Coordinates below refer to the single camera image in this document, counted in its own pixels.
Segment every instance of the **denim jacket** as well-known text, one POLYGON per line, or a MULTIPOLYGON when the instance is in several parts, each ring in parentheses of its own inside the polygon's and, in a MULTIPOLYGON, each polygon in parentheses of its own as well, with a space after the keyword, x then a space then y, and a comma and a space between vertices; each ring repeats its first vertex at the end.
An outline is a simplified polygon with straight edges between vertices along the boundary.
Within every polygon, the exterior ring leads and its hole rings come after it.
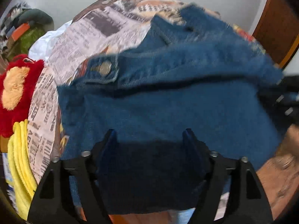
MULTIPOLYGON (((89 60, 82 78, 58 87, 70 136, 63 159, 90 150, 108 129, 118 142, 98 160, 98 186, 109 214, 195 206, 204 177, 182 148, 182 132, 225 157, 247 156, 258 169, 288 127, 276 124, 256 94, 282 72, 253 43, 196 6, 184 25, 155 16, 139 47, 89 60), (102 76, 103 62, 111 71, 102 76)), ((75 181, 71 181, 78 205, 75 181)))

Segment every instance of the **red plush toy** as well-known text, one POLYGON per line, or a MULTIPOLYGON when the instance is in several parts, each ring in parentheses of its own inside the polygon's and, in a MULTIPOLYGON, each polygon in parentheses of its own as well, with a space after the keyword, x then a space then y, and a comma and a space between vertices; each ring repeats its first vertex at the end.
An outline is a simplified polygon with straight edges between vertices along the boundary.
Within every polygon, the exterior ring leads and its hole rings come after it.
POLYGON ((28 118, 36 82, 44 68, 44 61, 33 61, 19 55, 0 75, 0 135, 10 137, 13 124, 28 118))

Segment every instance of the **screw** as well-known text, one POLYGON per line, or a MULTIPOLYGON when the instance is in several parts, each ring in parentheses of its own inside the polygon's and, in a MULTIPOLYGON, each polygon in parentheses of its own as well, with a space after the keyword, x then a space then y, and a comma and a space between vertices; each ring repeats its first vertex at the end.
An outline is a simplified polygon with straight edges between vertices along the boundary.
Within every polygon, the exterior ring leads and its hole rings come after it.
POLYGON ((52 162, 58 162, 60 160, 60 157, 58 157, 58 156, 55 156, 55 157, 53 157, 53 160, 52 160, 52 162))
POLYGON ((216 152, 216 151, 210 151, 210 156, 212 156, 212 157, 218 157, 218 152, 216 152))
POLYGON ((82 156, 82 157, 90 156, 90 154, 91 154, 90 151, 84 151, 84 152, 81 152, 81 156, 82 156))
POLYGON ((243 157, 241 158, 241 161, 242 161, 242 162, 248 162, 248 157, 243 156, 243 157))

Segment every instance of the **brown wooden door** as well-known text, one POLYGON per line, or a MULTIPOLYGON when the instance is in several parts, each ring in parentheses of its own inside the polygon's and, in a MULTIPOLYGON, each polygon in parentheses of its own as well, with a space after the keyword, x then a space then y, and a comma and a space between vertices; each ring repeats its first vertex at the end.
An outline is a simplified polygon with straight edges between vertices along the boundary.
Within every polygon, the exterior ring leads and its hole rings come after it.
POLYGON ((253 36, 280 67, 285 66, 296 52, 298 34, 299 19, 285 0, 267 0, 253 36))

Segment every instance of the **beige plush patch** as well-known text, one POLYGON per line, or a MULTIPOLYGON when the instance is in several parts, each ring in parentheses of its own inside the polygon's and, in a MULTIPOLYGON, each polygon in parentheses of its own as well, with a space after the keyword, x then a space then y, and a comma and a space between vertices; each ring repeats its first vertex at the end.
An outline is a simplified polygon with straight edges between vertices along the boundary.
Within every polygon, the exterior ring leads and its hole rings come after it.
POLYGON ((3 108, 7 110, 13 110, 23 94, 24 81, 29 73, 28 67, 13 67, 6 73, 6 77, 3 81, 3 94, 2 104, 3 108))

